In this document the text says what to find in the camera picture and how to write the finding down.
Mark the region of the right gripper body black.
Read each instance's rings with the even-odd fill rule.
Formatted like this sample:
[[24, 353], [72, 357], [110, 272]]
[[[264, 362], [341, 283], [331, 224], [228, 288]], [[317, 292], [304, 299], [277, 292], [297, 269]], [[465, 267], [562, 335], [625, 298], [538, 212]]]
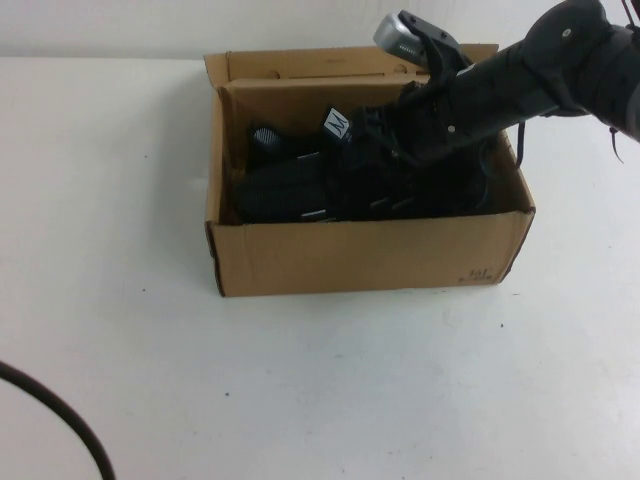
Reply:
[[476, 123], [484, 74], [467, 68], [438, 85], [406, 84], [398, 97], [398, 152], [409, 164], [433, 164], [484, 140]]

